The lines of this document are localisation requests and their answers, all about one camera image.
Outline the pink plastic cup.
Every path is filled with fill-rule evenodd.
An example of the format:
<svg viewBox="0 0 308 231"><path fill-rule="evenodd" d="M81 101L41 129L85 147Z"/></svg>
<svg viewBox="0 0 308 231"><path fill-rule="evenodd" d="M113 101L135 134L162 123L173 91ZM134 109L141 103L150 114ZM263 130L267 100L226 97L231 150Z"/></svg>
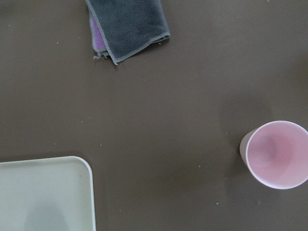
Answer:
<svg viewBox="0 0 308 231"><path fill-rule="evenodd" d="M290 121L272 121L247 133L240 155L253 177L286 190L308 180L308 132Z"/></svg>

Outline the grey folded cloth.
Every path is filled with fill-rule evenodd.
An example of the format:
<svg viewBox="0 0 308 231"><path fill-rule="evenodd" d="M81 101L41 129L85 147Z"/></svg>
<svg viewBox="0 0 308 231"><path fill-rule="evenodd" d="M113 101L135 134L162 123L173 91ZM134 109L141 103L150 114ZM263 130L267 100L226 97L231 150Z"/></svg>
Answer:
<svg viewBox="0 0 308 231"><path fill-rule="evenodd" d="M118 64L170 37L159 0L88 0L86 4L95 59L110 57Z"/></svg>

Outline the cream rabbit tray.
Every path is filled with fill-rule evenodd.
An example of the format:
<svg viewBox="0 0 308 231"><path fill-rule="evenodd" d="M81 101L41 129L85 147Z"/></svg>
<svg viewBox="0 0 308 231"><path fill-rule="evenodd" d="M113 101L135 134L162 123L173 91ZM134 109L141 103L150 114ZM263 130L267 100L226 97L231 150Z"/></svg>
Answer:
<svg viewBox="0 0 308 231"><path fill-rule="evenodd" d="M0 229L96 230L90 165L77 156L2 162Z"/></svg>

